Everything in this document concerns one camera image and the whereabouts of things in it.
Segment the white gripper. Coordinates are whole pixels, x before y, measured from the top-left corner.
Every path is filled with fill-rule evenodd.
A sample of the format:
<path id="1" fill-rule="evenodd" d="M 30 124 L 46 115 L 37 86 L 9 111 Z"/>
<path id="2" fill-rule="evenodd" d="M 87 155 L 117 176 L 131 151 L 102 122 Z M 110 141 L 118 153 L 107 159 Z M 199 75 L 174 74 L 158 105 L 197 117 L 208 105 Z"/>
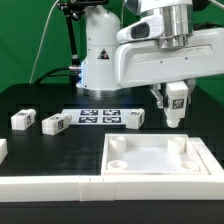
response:
<path id="1" fill-rule="evenodd" d="M 158 38 L 164 31 L 162 16 L 147 16 L 121 29 L 114 62 L 116 83 L 123 88 L 151 85 L 159 109 L 164 108 L 160 83 L 188 79 L 191 103 L 192 78 L 224 74 L 224 28 L 198 30 L 186 46 L 161 49 Z"/>

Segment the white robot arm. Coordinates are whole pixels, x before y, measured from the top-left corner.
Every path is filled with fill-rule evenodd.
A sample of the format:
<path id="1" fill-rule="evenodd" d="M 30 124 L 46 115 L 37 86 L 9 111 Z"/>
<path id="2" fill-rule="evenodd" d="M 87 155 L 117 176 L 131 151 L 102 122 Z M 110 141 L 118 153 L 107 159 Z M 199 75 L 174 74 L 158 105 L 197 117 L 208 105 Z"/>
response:
<path id="1" fill-rule="evenodd" d="M 140 20 L 125 28 L 100 5 L 86 9 L 87 55 L 81 92 L 111 96 L 149 85 L 165 108 L 162 83 L 224 73 L 224 28 L 195 30 L 192 0 L 124 0 Z"/>

